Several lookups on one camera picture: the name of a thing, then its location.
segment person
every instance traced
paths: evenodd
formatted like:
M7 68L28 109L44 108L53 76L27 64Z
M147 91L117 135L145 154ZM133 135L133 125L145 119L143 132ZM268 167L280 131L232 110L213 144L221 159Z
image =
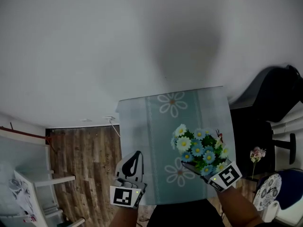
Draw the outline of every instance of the person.
M222 209L233 227L270 227L273 223L264 223L254 205L242 194L230 187L217 192ZM120 208L110 227L135 227L138 210ZM211 203L204 199L194 202L158 205L151 215L148 227L159 226L214 226L223 227L223 221Z

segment office chair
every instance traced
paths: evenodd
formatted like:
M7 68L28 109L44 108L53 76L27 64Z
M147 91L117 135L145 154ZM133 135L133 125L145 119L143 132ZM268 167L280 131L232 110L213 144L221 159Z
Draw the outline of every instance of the office chair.
M267 121L279 122L299 101L303 102L303 78L288 65L268 72L252 106L231 110L236 161L243 177L252 175L249 155L256 146L266 149L266 156L257 163L254 175L275 171L275 146L289 149L289 164L294 163L295 134L290 134L289 142L273 140Z

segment person's leg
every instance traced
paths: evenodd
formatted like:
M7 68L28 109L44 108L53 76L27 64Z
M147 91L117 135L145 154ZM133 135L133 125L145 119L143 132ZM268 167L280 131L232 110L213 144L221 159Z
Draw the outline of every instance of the person's leg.
M159 227L165 224L170 226L224 226L217 210L206 199L194 202L158 205L151 215L147 226Z

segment forearm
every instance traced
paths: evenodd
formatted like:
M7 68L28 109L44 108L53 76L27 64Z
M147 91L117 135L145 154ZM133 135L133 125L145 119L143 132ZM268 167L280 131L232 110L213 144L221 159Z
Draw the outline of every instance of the forearm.
M233 227L254 227L263 222L255 206L234 187L218 192L218 197Z
M109 227L136 227L138 210L119 208Z

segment light blue tablecloth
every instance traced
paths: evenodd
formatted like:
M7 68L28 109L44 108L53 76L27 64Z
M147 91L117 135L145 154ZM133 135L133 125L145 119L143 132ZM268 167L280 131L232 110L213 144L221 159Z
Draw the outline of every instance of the light blue tablecloth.
M180 154L171 146L173 131L181 124L219 129L236 159L232 119L223 87L141 97L120 101L121 150L126 156L140 150L144 157L143 181L148 184L141 204L171 204L216 195L199 176L184 169Z

